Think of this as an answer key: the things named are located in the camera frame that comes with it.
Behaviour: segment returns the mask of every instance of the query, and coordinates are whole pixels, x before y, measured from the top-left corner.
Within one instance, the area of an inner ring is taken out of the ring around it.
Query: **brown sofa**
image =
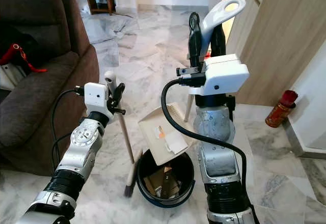
[[[0,24],[32,35],[49,57],[45,73],[31,73],[0,104],[0,164],[37,175],[51,175],[53,103],[64,90],[99,81],[76,0],[0,0]],[[66,95],[56,111],[57,136],[77,125],[83,98]],[[61,142],[61,155],[69,144]]]

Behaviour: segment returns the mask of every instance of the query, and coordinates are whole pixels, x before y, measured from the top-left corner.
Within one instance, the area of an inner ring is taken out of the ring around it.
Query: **paper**
[[[165,136],[167,142],[167,148],[169,151],[172,151],[174,154],[178,154],[182,150],[188,147],[188,144],[185,142],[182,134],[178,131],[173,131]]]
[[[165,133],[164,133],[161,126],[154,127],[154,134],[155,134],[156,139],[160,139],[160,138],[165,137]]]

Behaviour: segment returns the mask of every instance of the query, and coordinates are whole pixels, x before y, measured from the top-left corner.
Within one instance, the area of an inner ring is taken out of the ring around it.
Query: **sofa armrest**
[[[71,50],[80,57],[90,45],[76,0],[62,0],[69,28]]]

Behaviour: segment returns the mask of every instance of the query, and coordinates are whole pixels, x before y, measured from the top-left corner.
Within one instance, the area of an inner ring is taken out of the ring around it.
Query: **sofa cushion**
[[[0,148],[23,144],[52,109],[67,79],[76,67],[78,55],[68,52],[53,58],[31,73],[0,104]]]
[[[33,36],[48,57],[70,50],[62,0],[0,0],[0,16],[0,22]]]

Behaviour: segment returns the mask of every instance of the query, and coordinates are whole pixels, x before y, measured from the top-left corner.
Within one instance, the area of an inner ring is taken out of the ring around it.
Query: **red strap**
[[[204,59],[208,59],[210,58],[210,52],[208,52],[206,55],[205,55],[205,58]]]
[[[8,64],[14,58],[19,48],[19,45],[16,43],[11,44],[7,52],[0,59],[0,65]]]
[[[46,72],[47,71],[47,69],[36,69],[31,63],[29,63],[27,61],[26,54],[24,53],[24,51],[22,50],[22,48],[19,47],[19,49],[20,49],[20,56],[27,63],[27,65],[29,66],[29,68],[31,69],[31,71],[36,72],[36,73],[42,73],[42,72]]]

